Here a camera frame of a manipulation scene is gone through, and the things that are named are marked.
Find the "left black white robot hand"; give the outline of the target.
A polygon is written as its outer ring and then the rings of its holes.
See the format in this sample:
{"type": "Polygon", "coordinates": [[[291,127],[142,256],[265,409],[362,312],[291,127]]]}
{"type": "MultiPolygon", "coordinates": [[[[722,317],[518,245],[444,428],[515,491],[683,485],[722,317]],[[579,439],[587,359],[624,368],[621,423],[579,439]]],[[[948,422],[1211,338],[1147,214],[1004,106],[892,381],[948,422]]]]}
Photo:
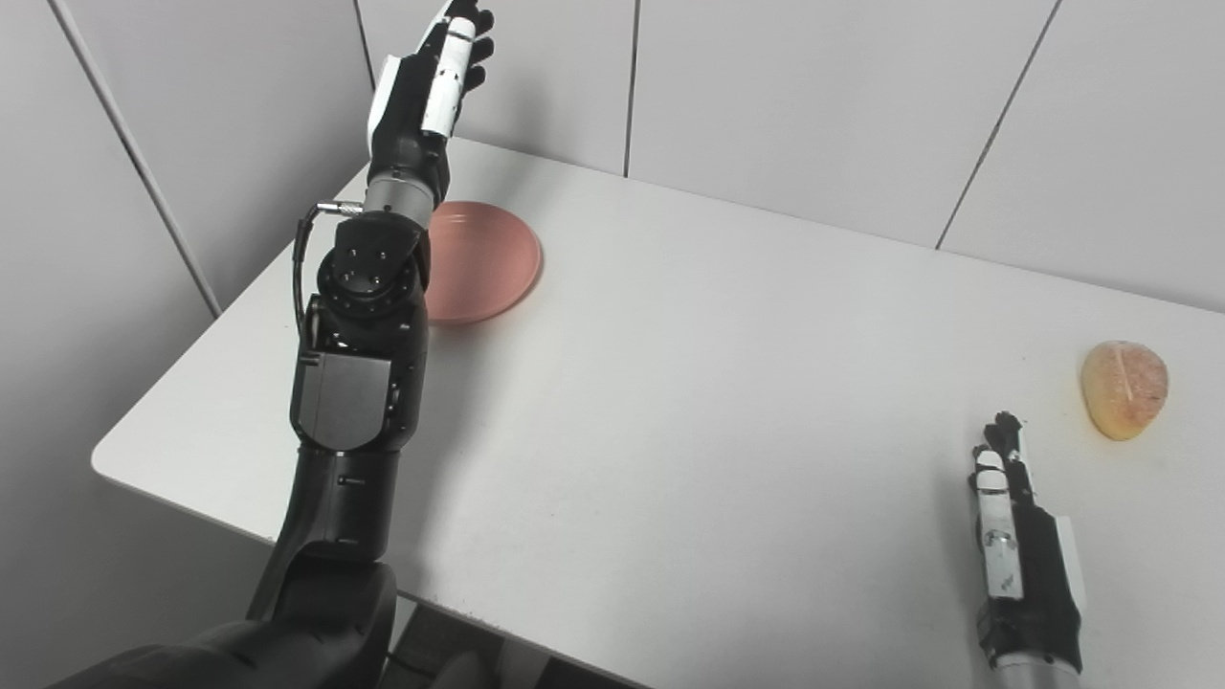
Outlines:
{"type": "Polygon", "coordinates": [[[464,97],[486,81],[484,61],[495,51],[489,36],[494,25],[494,13],[477,1],[446,1],[415,51],[385,58],[368,116],[368,181],[379,177],[421,181],[434,204],[445,200],[451,181],[447,143],[464,97]],[[432,116],[430,98],[456,22],[470,26],[470,48],[464,70],[447,75],[457,89],[454,112],[432,116]]]}

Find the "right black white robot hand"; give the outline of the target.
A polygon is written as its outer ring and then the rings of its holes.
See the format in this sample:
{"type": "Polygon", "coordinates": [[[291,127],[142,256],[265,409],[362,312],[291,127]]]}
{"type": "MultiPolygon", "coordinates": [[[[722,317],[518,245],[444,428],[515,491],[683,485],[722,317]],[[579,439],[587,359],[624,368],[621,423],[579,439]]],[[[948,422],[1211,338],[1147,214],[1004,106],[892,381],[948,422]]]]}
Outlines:
{"type": "Polygon", "coordinates": [[[1002,688],[1080,688],[1083,576],[1068,519],[1038,506],[1024,425],[998,411],[968,485],[986,598],[978,645],[1002,688]]]}

